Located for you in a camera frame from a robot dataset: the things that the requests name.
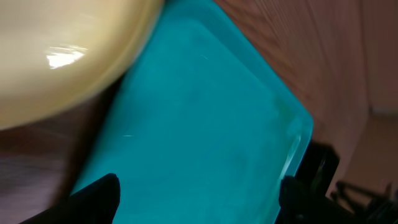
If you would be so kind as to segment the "yellow plate with sauce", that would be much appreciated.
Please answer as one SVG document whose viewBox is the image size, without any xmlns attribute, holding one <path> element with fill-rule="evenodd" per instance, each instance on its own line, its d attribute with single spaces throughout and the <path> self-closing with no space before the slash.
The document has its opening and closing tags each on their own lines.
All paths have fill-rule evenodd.
<svg viewBox="0 0 398 224">
<path fill-rule="evenodd" d="M 116 81 L 161 0 L 1 0 L 1 128 L 65 111 Z"/>
</svg>

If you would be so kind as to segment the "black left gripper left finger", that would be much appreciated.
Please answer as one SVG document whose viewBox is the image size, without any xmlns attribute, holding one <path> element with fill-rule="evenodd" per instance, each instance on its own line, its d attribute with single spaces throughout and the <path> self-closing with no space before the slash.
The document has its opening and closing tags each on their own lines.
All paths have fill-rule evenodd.
<svg viewBox="0 0 398 224">
<path fill-rule="evenodd" d="M 116 174 L 106 174 L 21 224 L 112 224 L 121 199 Z"/>
</svg>

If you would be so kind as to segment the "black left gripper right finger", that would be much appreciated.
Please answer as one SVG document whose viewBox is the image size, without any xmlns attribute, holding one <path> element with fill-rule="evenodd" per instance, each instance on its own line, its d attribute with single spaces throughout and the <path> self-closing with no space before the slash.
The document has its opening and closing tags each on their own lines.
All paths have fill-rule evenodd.
<svg viewBox="0 0 398 224">
<path fill-rule="evenodd" d="M 279 205 L 284 223 L 361 223 L 352 213 L 322 195 L 313 194 L 307 186 L 292 176 L 285 176 L 281 181 Z"/>
</svg>

